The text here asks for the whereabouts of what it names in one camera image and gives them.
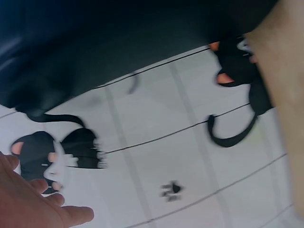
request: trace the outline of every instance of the cat face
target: cat face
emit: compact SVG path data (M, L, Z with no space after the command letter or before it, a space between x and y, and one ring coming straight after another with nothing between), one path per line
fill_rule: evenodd
M48 189L43 194L62 190L67 167L106 168L105 152L100 150L95 134L86 128L71 132L62 142L40 131L17 139L11 153L20 160L21 176L27 181L45 179Z
M11 153L20 160L21 176L27 181L45 179L48 189L43 194L61 190L64 162L61 151L56 151L54 138L47 132L35 132L17 139Z

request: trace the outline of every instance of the black paw print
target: black paw print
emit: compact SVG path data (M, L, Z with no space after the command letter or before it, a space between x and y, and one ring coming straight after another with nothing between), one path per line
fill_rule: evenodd
M164 192L162 192L161 196L166 197L167 202L180 200L181 196L178 195L178 193L184 189L177 183L176 180L171 181L170 184L162 185L161 188L165 190Z

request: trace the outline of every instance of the cat ear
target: cat ear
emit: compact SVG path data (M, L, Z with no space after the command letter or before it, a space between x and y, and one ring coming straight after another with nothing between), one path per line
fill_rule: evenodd
M218 84L226 84L226 83L230 83L230 82L234 82L234 80L231 79L231 77L229 77L226 73L218 74L218 76L217 76Z
M209 44L209 47L212 51L218 51L219 49L219 41L218 42L214 42L212 44Z
M16 143L12 144L12 146L10 147L10 151L13 154L20 155L22 147L23 147L23 144L24 144L24 142L16 142Z

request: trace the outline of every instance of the finger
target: finger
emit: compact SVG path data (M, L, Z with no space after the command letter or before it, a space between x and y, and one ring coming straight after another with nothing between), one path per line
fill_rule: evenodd
M48 183L44 179L34 179L28 183L40 194L48 189Z
M65 198L59 193L47 196L46 199L60 207L65 203Z
M14 170L19 164L19 160L13 155L4 155L0 152L0 169L12 169Z
M88 207L65 206L64 211L67 227L78 226L90 222L94 218L94 212Z
M9 161L10 167L13 170L19 165L19 159L14 155L6 155L6 159Z

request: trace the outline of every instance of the skin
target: skin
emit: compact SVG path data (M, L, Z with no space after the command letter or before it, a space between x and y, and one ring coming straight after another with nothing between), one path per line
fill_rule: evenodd
M25 181L14 169L19 160L0 152L0 224L8 228L69 228L89 222L94 212L88 207L64 206L64 197L42 197L45 180Z

